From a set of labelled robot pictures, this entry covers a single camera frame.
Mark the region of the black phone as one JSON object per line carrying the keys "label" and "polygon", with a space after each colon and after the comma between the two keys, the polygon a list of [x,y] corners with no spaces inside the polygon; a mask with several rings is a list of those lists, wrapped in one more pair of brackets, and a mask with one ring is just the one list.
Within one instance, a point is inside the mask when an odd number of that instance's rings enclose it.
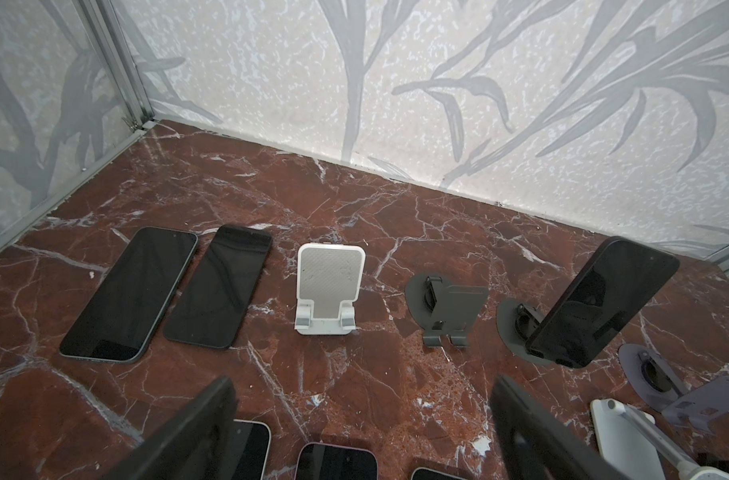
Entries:
{"label": "black phone", "polygon": [[564,367],[588,366],[676,274],[674,255],[606,239],[529,334],[524,348]]}
{"label": "black phone", "polygon": [[114,363],[142,357],[196,248],[192,232],[138,230],[64,336],[60,355]]}
{"label": "black phone", "polygon": [[272,234],[264,230],[218,228],[164,327],[164,337],[200,347],[230,348],[270,247]]}
{"label": "black phone", "polygon": [[410,476],[410,480],[464,480],[463,478],[440,472],[427,467],[418,467]]}

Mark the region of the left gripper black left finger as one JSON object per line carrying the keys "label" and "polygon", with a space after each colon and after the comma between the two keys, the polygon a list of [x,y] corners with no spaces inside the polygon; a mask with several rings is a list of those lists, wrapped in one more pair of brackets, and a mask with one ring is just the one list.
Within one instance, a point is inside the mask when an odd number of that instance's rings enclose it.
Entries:
{"label": "left gripper black left finger", "polygon": [[230,450],[236,406],[232,380],[216,378],[102,477],[230,479],[236,470]]}

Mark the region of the phone with white edge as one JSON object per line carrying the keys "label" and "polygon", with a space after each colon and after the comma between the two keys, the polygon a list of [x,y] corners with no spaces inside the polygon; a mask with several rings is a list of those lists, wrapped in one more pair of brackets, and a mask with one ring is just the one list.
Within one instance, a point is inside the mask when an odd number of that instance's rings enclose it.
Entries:
{"label": "phone with white edge", "polygon": [[378,480],[378,466],[369,450],[314,442],[300,451],[294,479]]}

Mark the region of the white silver phone stand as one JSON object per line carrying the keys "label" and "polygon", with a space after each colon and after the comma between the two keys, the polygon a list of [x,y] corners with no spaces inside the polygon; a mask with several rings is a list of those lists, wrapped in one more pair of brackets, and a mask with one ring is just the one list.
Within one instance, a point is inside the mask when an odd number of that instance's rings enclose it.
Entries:
{"label": "white silver phone stand", "polygon": [[662,460],[680,479],[729,479],[729,472],[701,466],[657,426],[653,417],[614,399],[590,402],[601,457],[629,479],[664,478]]}

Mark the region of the grey purple phone stand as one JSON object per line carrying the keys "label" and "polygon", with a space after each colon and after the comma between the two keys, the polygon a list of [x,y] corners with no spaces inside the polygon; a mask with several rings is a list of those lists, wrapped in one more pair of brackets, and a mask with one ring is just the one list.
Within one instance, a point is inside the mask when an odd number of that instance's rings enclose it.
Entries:
{"label": "grey purple phone stand", "polygon": [[710,422],[729,413],[729,376],[689,389],[663,357],[644,346],[624,344],[618,357],[635,393],[671,425],[709,433]]}

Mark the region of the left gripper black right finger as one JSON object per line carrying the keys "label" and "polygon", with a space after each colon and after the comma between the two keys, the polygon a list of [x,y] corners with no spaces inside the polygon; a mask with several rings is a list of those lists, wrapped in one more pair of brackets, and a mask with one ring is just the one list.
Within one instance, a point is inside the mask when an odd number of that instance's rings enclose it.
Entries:
{"label": "left gripper black right finger", "polygon": [[624,478],[510,377],[496,377],[489,404],[509,479]]}

